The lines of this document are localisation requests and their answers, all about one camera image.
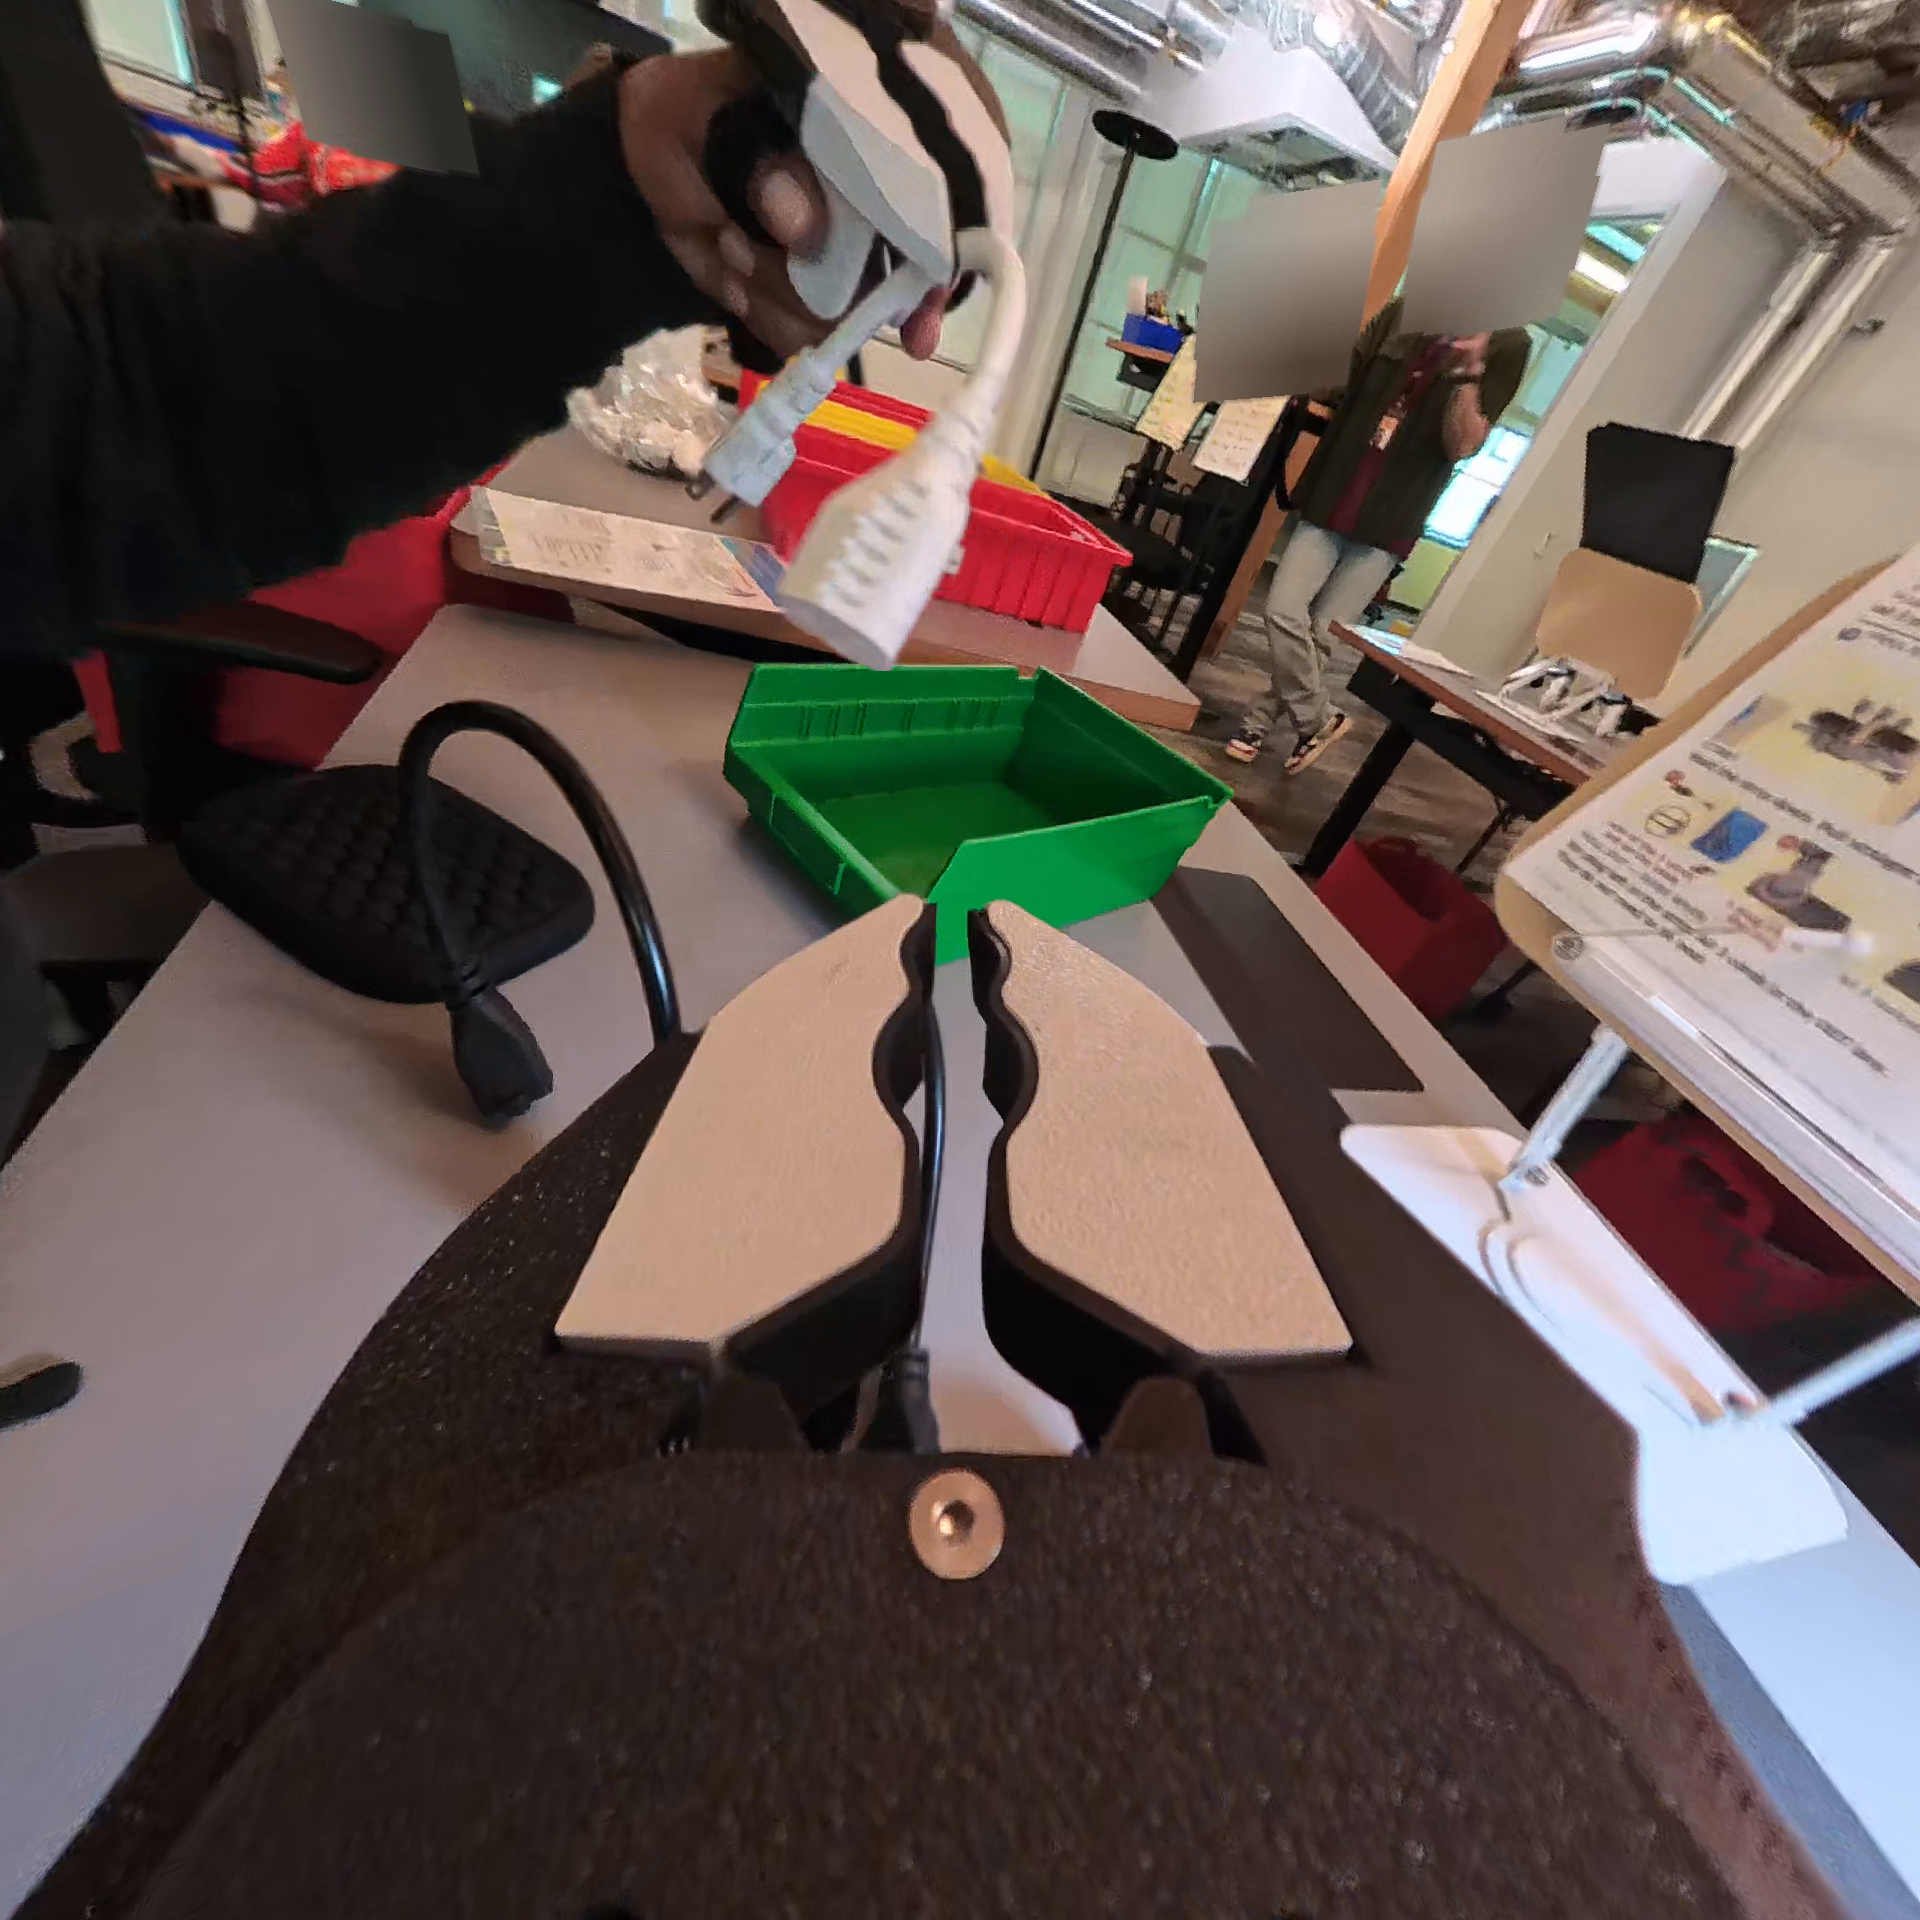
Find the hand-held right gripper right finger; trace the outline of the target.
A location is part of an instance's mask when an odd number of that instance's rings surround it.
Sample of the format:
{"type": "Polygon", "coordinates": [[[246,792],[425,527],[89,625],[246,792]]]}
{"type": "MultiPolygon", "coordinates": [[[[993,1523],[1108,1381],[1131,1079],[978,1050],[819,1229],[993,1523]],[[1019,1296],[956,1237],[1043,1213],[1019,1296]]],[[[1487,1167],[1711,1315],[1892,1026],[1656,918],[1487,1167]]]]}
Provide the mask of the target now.
{"type": "Polygon", "coordinates": [[[1355,1352],[1214,1049],[1152,987],[1015,903],[967,915],[983,1091],[1001,1123],[988,1336],[1070,1411],[1355,1352]]]}

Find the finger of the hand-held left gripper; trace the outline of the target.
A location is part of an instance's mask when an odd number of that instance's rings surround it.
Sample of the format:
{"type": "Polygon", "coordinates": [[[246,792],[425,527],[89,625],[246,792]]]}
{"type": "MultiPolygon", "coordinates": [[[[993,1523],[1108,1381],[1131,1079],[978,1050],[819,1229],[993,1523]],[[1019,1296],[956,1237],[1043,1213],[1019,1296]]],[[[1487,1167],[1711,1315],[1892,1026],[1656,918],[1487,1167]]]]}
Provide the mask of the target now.
{"type": "Polygon", "coordinates": [[[1014,163],[1004,112],[930,2],[884,6],[884,90],[949,181],[954,235],[988,228],[1014,240],[1014,163]]]}
{"type": "Polygon", "coordinates": [[[883,4],[782,2],[780,26],[804,69],[797,150],[824,207],[814,251],[790,256],[791,282],[864,282],[877,244],[951,282],[954,216],[933,146],[949,116],[912,60],[925,40],[883,4]]]}

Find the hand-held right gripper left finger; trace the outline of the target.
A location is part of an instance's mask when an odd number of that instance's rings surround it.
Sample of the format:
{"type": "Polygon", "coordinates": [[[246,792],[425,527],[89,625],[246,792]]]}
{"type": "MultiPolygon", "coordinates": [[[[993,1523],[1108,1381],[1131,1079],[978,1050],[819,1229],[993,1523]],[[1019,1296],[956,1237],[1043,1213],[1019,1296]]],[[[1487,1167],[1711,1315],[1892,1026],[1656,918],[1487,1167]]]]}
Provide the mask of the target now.
{"type": "Polygon", "coordinates": [[[707,1022],[559,1311],[578,1357],[846,1400],[914,1331],[937,911],[899,897],[707,1022]]]}

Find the green plastic bin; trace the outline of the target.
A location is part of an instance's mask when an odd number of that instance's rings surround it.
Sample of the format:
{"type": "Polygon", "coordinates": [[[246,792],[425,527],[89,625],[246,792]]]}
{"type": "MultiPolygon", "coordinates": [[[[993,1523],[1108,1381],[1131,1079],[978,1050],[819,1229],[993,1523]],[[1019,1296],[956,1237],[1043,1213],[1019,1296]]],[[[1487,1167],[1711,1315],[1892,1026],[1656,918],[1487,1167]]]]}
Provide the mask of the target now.
{"type": "Polygon", "coordinates": [[[1230,787],[1045,669],[757,663],[725,777],[846,918],[912,897],[934,962],[1007,900],[1050,927],[1148,903],[1230,787]]]}

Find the person's left forearm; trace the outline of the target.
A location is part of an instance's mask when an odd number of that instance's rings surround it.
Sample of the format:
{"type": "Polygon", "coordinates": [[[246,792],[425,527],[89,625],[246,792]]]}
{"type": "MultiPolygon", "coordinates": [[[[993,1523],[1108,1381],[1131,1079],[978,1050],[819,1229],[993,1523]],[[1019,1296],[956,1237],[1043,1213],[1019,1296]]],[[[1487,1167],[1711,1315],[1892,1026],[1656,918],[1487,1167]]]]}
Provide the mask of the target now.
{"type": "Polygon", "coordinates": [[[2,251],[2,648],[334,564],[564,419],[621,351],[715,317],[621,141],[616,56],[477,174],[392,174],[264,222],[12,225],[2,251]]]}

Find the black floor lamp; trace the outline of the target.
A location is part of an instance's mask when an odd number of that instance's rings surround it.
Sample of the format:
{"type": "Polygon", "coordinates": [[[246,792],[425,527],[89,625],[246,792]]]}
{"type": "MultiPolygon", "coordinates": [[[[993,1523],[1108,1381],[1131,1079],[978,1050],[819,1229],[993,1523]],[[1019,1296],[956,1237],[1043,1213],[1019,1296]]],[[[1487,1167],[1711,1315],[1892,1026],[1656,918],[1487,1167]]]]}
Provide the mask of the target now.
{"type": "Polygon", "coordinates": [[[1050,433],[1059,422],[1062,403],[1072,377],[1072,362],[1092,314],[1092,301],[1107,265],[1114,232],[1128,193],[1131,176],[1140,163],[1164,165],[1179,155],[1179,141],[1164,126],[1143,119],[1128,106],[1103,106],[1092,112],[1092,135],[1114,155],[1112,181],[1099,204],[1099,225],[1068,222],[1064,204],[1052,232],[1050,253],[1043,258],[1042,309],[1032,327],[1032,372],[1049,375],[1043,403],[1031,408],[1032,433],[1027,456],[1032,477],[1043,469],[1050,433]]]}

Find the clear bag of white parts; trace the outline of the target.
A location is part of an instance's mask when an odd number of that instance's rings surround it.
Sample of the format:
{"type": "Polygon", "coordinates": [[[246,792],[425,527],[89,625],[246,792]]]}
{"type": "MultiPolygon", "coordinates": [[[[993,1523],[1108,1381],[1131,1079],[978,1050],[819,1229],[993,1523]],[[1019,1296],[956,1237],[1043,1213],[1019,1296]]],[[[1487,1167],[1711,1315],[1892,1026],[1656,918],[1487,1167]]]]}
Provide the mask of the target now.
{"type": "Polygon", "coordinates": [[[570,426],[623,467],[691,482],[735,417],[704,370],[715,341],[712,327],[652,332],[594,384],[568,393],[570,426]]]}

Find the red floor bag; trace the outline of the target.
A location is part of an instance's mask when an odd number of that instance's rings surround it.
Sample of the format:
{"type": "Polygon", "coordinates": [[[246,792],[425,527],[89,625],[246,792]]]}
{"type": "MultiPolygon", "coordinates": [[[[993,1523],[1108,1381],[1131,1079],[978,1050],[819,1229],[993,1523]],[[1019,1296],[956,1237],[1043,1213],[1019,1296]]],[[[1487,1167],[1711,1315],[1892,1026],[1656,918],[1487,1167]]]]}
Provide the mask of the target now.
{"type": "Polygon", "coordinates": [[[1351,842],[1314,894],[1432,1025],[1460,1013],[1506,950],[1487,900],[1405,837],[1351,842]]]}

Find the hanging paper sheets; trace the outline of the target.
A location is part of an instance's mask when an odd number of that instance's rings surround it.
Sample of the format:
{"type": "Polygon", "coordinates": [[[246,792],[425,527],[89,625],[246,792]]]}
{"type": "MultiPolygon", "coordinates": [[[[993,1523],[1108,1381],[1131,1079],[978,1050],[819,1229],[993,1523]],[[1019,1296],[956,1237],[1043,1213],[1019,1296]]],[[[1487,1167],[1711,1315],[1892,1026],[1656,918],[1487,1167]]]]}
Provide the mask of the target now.
{"type": "Polygon", "coordinates": [[[1190,338],[1158,379],[1132,433],[1165,450],[1194,444],[1199,472],[1246,484],[1282,417],[1287,396],[1214,403],[1199,400],[1194,383],[1196,340],[1190,338]]]}

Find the red divided tote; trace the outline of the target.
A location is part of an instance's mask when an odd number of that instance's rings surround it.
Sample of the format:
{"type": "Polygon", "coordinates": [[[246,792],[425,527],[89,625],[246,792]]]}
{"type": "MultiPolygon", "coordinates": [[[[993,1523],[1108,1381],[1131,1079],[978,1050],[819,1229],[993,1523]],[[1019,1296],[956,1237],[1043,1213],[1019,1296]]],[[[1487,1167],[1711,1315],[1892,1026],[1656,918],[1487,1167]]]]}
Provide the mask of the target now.
{"type": "MultiPolygon", "coordinates": [[[[796,456],[762,504],[790,561],[822,503],[907,453],[933,416],[909,400],[837,383],[797,426],[796,456]]],[[[993,454],[971,480],[959,564],[934,598],[1081,634],[1131,550],[993,454]]]]}

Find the laminated paper sheet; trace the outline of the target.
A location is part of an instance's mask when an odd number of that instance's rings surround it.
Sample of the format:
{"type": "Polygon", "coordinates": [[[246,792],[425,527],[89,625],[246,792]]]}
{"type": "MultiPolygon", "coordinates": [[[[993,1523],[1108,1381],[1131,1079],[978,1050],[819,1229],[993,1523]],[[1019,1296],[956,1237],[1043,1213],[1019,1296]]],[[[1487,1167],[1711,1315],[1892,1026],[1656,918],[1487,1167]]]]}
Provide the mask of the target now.
{"type": "Polygon", "coordinates": [[[494,487],[473,489],[451,528],[482,568],[584,598],[780,611],[784,566],[766,544],[494,487]]]}

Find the wooden support beam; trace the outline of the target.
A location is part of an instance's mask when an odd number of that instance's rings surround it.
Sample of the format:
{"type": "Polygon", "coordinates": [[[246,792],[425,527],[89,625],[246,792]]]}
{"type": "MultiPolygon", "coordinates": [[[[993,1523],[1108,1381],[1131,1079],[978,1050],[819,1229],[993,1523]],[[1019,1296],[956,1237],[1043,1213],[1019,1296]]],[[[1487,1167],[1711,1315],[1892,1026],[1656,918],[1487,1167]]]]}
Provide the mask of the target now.
{"type": "Polygon", "coordinates": [[[1437,60],[1405,147],[1382,187],[1358,321],[1398,293],[1437,147],[1476,128],[1535,2],[1463,2],[1440,37],[1437,60]]]}

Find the red floor crate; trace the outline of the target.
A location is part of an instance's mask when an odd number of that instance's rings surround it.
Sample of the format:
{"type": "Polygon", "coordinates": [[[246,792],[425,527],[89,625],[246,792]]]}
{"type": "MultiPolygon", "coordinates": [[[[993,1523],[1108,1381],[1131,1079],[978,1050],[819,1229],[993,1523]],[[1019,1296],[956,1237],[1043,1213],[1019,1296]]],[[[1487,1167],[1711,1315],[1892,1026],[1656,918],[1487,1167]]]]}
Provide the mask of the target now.
{"type": "Polygon", "coordinates": [[[1573,1178],[1711,1334],[1830,1313],[1881,1284],[1856,1249],[1692,1111],[1633,1126],[1573,1178]]]}

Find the red office chair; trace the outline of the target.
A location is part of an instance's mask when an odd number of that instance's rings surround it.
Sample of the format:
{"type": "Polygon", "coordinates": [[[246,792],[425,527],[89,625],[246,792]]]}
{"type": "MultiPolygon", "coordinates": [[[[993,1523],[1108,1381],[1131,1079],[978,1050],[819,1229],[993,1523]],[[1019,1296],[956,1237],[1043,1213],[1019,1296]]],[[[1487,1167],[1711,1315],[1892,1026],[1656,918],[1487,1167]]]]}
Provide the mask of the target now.
{"type": "Polygon", "coordinates": [[[254,605],[320,619],[368,642],[382,663],[363,685],[324,685],[266,667],[228,667],[214,682],[215,742],[259,762],[318,766],[390,667],[455,601],[457,573],[448,561],[448,530],[468,504],[468,493],[468,487],[458,487],[431,514],[355,540],[338,566],[252,594],[254,605]]]}

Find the white instruction sheet stand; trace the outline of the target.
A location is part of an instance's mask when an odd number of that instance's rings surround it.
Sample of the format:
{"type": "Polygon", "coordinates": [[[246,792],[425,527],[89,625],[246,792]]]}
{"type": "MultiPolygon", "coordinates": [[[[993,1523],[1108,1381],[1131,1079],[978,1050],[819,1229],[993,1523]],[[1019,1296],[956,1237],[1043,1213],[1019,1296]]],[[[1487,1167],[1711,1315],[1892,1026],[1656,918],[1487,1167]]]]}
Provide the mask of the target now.
{"type": "Polygon", "coordinates": [[[1911,549],[1785,621],[1505,863],[1502,929],[1597,1016],[1529,1136],[1342,1136],[1633,1431],[1635,1528],[1658,1584],[1847,1538],[1797,1431],[1914,1360],[1916,1321],[1755,1388],[1556,1160],[1641,1060],[1916,1298],[1916,714],[1911,549]]]}

